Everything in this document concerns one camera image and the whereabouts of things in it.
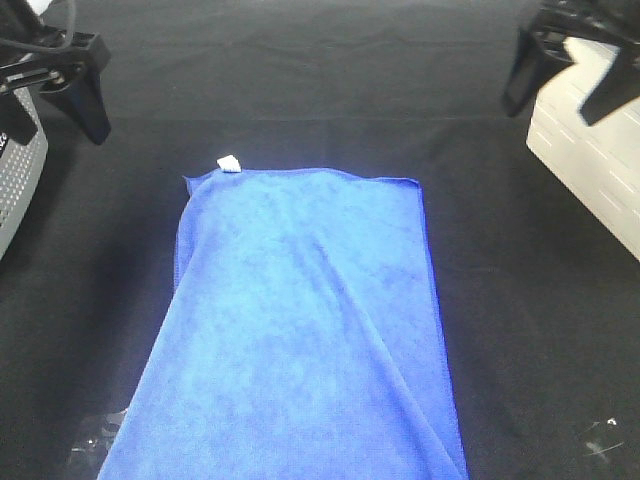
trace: black table surface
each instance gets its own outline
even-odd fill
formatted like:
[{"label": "black table surface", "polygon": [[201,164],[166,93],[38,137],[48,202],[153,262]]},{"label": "black table surface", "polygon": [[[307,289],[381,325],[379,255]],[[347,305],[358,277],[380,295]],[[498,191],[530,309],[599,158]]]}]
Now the black table surface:
[{"label": "black table surface", "polygon": [[[81,417],[128,404],[182,175],[234,154],[421,182],[472,478],[640,478],[640,264],[528,151],[530,110],[501,112],[521,5],[79,2],[113,133],[40,105],[48,159],[0,261],[0,477],[52,478]],[[581,432],[610,418],[624,445],[598,464]]]}]

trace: microfiber towel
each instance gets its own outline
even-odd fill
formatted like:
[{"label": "microfiber towel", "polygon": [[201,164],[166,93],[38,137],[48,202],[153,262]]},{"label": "microfiber towel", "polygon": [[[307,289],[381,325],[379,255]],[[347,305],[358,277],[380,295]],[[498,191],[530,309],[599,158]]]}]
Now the microfiber towel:
[{"label": "microfiber towel", "polygon": [[419,184],[187,184],[174,298],[99,478],[468,478]]}]

